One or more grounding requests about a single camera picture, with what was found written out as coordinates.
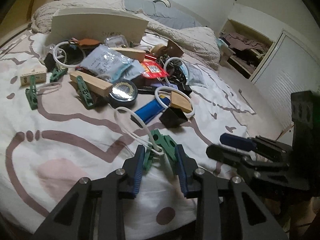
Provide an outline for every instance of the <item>bed sheet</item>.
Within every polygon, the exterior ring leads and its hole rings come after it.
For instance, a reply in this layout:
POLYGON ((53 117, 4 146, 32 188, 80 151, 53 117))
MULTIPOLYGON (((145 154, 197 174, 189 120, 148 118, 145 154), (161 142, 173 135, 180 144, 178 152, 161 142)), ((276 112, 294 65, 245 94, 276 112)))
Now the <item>bed sheet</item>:
MULTIPOLYGON (((84 108, 68 75, 63 77, 60 90, 39 95, 38 109, 30 109, 25 87, 20 87, 19 71, 38 62, 46 37, 28 32, 0 51, 0 210, 9 221, 31 233, 81 177, 94 180, 107 176, 122 167, 138 146, 116 124, 110 106, 84 108)), ((219 143, 225 132, 245 137, 247 127, 235 113, 255 113, 214 71, 190 56, 183 59, 202 70, 209 86, 192 87, 195 116, 179 129, 166 129, 159 116, 148 127, 158 128, 182 144, 199 166, 229 179, 235 171, 209 159, 206 148, 219 143)), ((139 95, 133 110, 152 99, 152 95, 139 95)), ((126 114, 122 118, 129 120, 126 114)), ((133 122, 127 124, 147 139, 133 122)), ((155 160, 143 175, 137 198, 124 201, 128 240, 156 236, 195 218, 196 199, 183 197, 177 176, 162 159, 155 160)))

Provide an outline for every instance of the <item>metal screw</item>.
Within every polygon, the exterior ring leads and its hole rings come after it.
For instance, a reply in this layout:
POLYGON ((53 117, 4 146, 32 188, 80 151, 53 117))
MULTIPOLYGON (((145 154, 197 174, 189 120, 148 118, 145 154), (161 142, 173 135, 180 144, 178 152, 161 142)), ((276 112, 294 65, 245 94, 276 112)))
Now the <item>metal screw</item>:
POLYGON ((116 170, 116 174, 117 174, 117 175, 123 175, 123 174, 125 174, 125 169, 117 169, 117 170, 116 170))
POLYGON ((88 181, 89 181, 89 178, 87 178, 87 177, 83 177, 83 178, 79 179, 80 184, 87 184, 88 181))
POLYGON ((204 174, 204 169, 197 168, 197 169, 196 169, 196 174, 198 174, 198 175, 204 174))
POLYGON ((235 176, 232 178, 232 181, 236 184, 239 184, 241 182, 241 178, 239 178, 238 176, 235 176))
POLYGON ((261 174, 260 174, 260 172, 258 172, 258 171, 255 171, 254 173, 253 173, 253 175, 258 179, 258 178, 261 178, 261 174))

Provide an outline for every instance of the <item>red snack package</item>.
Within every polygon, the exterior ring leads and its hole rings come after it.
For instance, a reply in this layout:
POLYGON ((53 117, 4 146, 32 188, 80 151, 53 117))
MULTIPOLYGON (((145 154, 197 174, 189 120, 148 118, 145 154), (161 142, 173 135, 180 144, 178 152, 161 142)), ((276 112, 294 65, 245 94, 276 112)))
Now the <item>red snack package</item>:
POLYGON ((144 61, 140 64, 146 70, 142 73, 142 76, 144 76, 145 78, 154 79, 169 76, 169 74, 164 71, 163 68, 155 61, 144 61))

